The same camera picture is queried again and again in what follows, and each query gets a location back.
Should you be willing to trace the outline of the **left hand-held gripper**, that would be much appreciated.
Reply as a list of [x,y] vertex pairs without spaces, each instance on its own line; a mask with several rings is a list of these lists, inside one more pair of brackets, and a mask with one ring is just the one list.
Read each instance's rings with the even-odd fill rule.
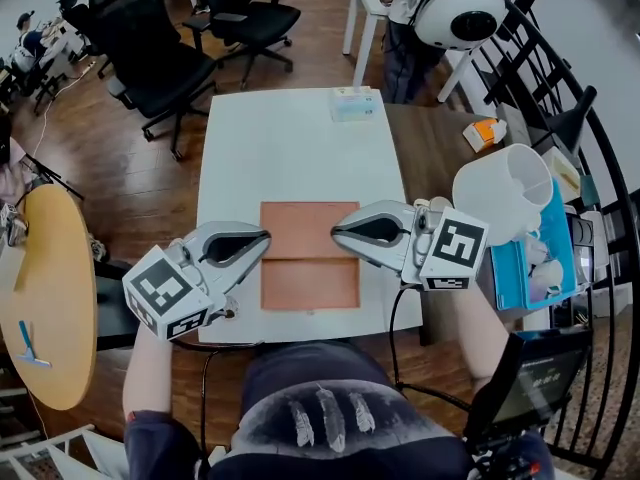
[[271,234],[238,221],[211,221],[163,249],[150,249],[123,278],[127,306],[164,341],[207,326],[230,310],[228,292],[271,245]]

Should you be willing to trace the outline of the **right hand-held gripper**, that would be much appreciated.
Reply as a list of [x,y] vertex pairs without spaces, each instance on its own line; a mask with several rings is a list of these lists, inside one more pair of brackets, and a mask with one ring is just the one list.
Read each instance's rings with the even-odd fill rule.
[[487,245],[489,225],[452,207],[434,211],[392,200],[365,205],[334,225],[348,229],[380,220],[411,229],[390,242],[347,231],[332,234],[343,250],[396,273],[402,283],[425,291],[466,290],[475,281]]

